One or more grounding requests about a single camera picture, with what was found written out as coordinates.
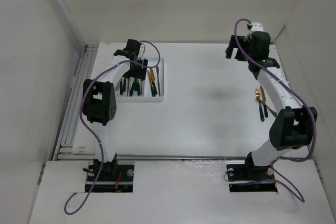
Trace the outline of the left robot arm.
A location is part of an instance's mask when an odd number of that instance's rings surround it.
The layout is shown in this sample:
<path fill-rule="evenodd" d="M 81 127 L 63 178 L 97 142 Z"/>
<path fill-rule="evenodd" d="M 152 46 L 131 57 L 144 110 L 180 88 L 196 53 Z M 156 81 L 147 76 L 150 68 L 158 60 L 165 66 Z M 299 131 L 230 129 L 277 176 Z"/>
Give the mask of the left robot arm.
<path fill-rule="evenodd" d="M 86 170 L 90 181 L 111 181 L 120 176 L 111 122 L 117 112 L 117 96 L 143 94 L 148 60 L 140 53 L 145 50 L 142 41 L 128 39 L 123 49 L 116 50 L 107 69 L 83 83 L 80 119 L 96 138 L 96 154 L 93 164 Z"/>

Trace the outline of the silver rose fork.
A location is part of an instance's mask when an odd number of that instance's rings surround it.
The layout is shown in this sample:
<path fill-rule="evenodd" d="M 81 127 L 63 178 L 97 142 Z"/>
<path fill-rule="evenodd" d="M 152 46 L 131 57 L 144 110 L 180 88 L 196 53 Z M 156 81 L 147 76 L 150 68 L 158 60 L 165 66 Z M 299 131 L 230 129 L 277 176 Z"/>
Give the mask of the silver rose fork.
<path fill-rule="evenodd" d="M 118 90 L 119 90 L 119 85 L 120 85 L 120 82 L 117 82 L 117 84 L 116 84 L 115 87 L 114 87 L 114 90 L 115 90 L 115 91 L 118 91 Z"/>

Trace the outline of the rose gold knife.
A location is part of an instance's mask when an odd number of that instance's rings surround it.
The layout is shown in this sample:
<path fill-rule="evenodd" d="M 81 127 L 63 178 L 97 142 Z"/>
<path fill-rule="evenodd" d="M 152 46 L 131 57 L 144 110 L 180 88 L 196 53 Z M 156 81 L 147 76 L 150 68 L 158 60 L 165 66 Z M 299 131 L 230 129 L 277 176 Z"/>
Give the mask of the rose gold knife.
<path fill-rule="evenodd" d="M 160 78 L 160 68 L 156 67 L 156 75 L 157 75 L 157 87 L 158 87 L 158 92 L 159 92 L 159 96 L 162 96 L 162 89 L 161 89 L 161 78 Z"/>

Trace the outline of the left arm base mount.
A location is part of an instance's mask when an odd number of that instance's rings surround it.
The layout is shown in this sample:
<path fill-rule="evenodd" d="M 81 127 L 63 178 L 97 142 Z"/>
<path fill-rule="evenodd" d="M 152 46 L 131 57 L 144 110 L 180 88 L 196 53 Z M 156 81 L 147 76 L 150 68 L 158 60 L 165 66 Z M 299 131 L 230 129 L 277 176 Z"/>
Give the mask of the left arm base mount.
<path fill-rule="evenodd" d="M 98 173 L 99 166 L 90 164 L 83 171 L 87 173 L 85 192 L 88 193 Z M 118 164 L 115 171 L 103 170 L 95 183 L 93 193 L 132 193 L 134 179 L 133 164 Z"/>

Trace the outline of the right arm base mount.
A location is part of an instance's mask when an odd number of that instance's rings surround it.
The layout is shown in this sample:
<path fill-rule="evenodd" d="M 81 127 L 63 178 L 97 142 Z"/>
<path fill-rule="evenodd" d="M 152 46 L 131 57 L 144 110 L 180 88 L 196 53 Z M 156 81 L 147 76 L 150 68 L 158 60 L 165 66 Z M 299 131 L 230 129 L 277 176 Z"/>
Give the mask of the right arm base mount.
<path fill-rule="evenodd" d="M 274 175 L 269 168 L 249 169 L 245 164 L 227 164 L 225 180 L 231 193 L 277 193 Z"/>

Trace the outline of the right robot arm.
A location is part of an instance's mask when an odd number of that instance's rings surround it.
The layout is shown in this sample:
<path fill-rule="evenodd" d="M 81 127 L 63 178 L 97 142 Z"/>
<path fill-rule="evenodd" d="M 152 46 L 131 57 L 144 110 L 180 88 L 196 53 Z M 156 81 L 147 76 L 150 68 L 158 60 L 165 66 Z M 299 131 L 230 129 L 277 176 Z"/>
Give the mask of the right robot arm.
<path fill-rule="evenodd" d="M 257 150 L 250 152 L 243 164 L 244 175 L 255 180 L 266 172 L 274 161 L 283 158 L 287 152 L 309 146 L 304 158 L 292 158 L 293 162 L 304 162 L 312 156 L 317 140 L 317 111 L 295 93 L 282 75 L 280 64 L 269 56 L 270 35 L 264 31 L 261 23 L 249 19 L 239 19 L 247 23 L 247 35 L 234 33 L 225 51 L 226 58 L 232 57 L 236 48 L 235 59 L 246 61 L 254 78 L 266 90 L 277 116 L 269 130 L 268 140 Z"/>

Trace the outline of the gold knife green handle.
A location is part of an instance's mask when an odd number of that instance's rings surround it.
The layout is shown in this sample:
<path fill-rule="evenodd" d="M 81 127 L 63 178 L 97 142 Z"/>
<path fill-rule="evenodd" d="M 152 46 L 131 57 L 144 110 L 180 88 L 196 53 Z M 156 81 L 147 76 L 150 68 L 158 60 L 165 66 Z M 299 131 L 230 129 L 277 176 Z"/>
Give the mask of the gold knife green handle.
<path fill-rule="evenodd" d="M 264 88 L 262 86 L 260 86 L 260 92 L 261 92 L 261 99 L 263 101 L 263 105 L 264 105 L 264 114 L 265 117 L 268 117 L 268 111 L 267 111 L 267 107 L 266 107 L 266 95 L 265 95 L 265 91 Z"/>
<path fill-rule="evenodd" d="M 148 80 L 149 80 L 149 83 L 150 83 L 150 89 L 151 89 L 151 94 L 152 94 L 152 97 L 155 97 L 156 94 L 155 94 L 155 91 L 154 91 L 154 86 L 153 86 L 153 81 L 152 81 L 152 76 L 151 76 L 151 73 L 149 70 L 147 70 L 147 73 L 148 73 Z"/>
<path fill-rule="evenodd" d="M 152 76 L 151 78 L 152 78 L 152 81 L 153 81 L 155 94 L 158 95 L 158 89 L 157 89 L 156 84 L 155 84 L 155 75 L 154 75 L 153 69 L 150 69 L 150 73 L 151 73 L 151 76 Z"/>

